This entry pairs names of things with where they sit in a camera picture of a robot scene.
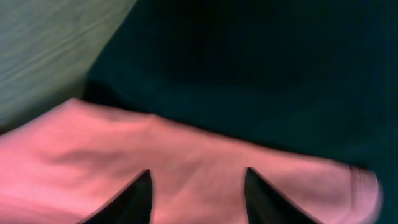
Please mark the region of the orange polo shirt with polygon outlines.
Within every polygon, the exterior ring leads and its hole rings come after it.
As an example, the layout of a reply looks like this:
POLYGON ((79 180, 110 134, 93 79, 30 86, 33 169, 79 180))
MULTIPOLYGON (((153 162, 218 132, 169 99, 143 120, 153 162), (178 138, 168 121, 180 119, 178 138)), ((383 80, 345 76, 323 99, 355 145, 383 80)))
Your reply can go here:
POLYGON ((266 189, 316 223, 374 223, 382 200, 367 170, 70 99, 1 136, 1 222, 83 223, 145 171, 151 223, 269 217, 266 189))

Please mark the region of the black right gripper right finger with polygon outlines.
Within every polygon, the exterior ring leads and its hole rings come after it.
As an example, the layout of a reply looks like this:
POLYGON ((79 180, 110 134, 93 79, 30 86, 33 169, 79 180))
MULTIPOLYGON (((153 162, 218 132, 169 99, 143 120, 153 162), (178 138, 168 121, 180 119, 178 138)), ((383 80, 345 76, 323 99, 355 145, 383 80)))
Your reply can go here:
POLYGON ((244 196, 249 224, 316 224, 252 168, 246 169, 244 196))

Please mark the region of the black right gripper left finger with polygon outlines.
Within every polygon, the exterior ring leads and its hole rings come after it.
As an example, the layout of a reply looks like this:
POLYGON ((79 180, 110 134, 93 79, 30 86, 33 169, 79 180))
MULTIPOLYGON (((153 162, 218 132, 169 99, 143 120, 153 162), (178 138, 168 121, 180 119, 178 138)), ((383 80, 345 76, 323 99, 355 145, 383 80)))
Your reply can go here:
POLYGON ((144 170, 102 209, 78 224, 149 224, 152 210, 152 177, 144 170))

